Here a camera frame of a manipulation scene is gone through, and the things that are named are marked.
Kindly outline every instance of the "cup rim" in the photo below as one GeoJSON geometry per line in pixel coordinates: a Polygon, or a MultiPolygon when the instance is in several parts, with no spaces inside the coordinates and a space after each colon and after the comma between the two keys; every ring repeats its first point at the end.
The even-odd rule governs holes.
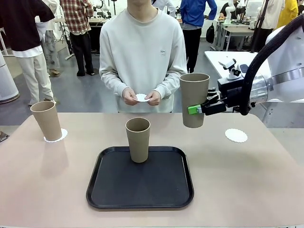
{"type": "Polygon", "coordinates": [[[125,128],[126,128],[128,131],[133,132],[133,133],[141,133],[141,132],[145,132],[145,131],[147,131],[147,130],[150,128],[150,126],[151,126],[150,121],[149,121],[149,120],[147,120],[146,118],[143,118],[143,117],[134,117],[134,118],[132,118],[132,119],[128,120],[128,121],[125,123],[125,128]],[[127,124],[128,124],[128,122],[129,122],[129,121],[134,120],[134,119],[143,119],[143,120],[146,120],[146,121],[148,121],[149,126],[148,126],[146,129],[144,129],[143,131],[140,131],[140,132],[132,131],[132,130],[130,130],[130,129],[127,127],[127,124]]]}
{"type": "MultiPolygon", "coordinates": [[[[206,74],[202,74],[202,73],[188,73],[188,74],[184,74],[184,75],[206,75],[206,74]]],[[[208,80],[210,79],[210,76],[209,76],[209,75],[206,75],[206,76],[208,76],[208,78],[206,78],[205,80],[200,80],[200,81],[188,81],[188,80],[182,79],[182,77],[183,77],[184,75],[180,76],[180,80],[183,81],[183,82],[189,82],[189,83],[205,82],[205,81],[208,81],[208,80]]]]}
{"type": "Polygon", "coordinates": [[[31,108],[30,108],[30,110],[31,110],[32,112],[34,112],[34,113],[42,113],[42,112],[46,112],[46,111],[48,111],[48,110],[54,108],[55,105],[56,105],[56,104],[55,104],[54,102],[52,102],[52,101],[40,101],[40,102],[38,102],[38,103],[32,105],[31,108]],[[46,109],[46,110],[43,110],[43,111],[34,111],[34,110],[32,110],[32,108],[35,107],[35,106],[38,105],[38,104],[41,104],[41,103],[50,103],[50,102],[53,103],[53,106],[50,107],[49,109],[46,109]]]}

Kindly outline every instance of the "plaid shirt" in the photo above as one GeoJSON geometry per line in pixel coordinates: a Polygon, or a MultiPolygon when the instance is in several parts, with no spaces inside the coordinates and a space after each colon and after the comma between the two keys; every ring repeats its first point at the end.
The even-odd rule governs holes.
{"type": "Polygon", "coordinates": [[[83,33],[90,30],[88,18],[93,16],[94,10],[89,0],[60,0],[66,24],[72,33],[83,33]]]}

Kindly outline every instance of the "black shoe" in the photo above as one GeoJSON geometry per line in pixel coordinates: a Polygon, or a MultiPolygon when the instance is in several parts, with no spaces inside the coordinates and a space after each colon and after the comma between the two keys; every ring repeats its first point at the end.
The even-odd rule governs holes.
{"type": "Polygon", "coordinates": [[[92,72],[92,73],[86,72],[86,73],[87,73],[88,75],[90,75],[90,76],[96,75],[95,72],[92,72]]]}
{"type": "Polygon", "coordinates": [[[80,72],[77,73],[77,77],[83,77],[83,76],[86,76],[86,74],[85,73],[80,73],[80,72]]]}

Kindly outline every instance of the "yellow shirt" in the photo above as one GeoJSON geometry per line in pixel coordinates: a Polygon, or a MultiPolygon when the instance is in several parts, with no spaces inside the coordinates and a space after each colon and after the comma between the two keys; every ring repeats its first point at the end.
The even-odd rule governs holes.
{"type": "Polygon", "coordinates": [[[296,0],[285,0],[285,8],[282,10],[276,28],[287,25],[298,16],[298,4],[296,0]]]}

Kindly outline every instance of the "brown paper cup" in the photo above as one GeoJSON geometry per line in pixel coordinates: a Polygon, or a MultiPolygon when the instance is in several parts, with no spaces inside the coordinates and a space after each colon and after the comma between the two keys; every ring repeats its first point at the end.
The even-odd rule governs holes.
{"type": "Polygon", "coordinates": [[[61,127],[54,102],[38,102],[31,106],[30,110],[38,122],[46,140],[55,141],[61,138],[61,127]]]}
{"type": "Polygon", "coordinates": [[[204,103],[208,95],[210,77],[205,74],[185,74],[180,77],[182,120],[186,127],[201,127],[204,114],[190,115],[188,107],[204,103]]]}
{"type": "Polygon", "coordinates": [[[148,159],[150,122],[144,118],[133,118],[125,124],[133,162],[142,163],[148,159]]]}

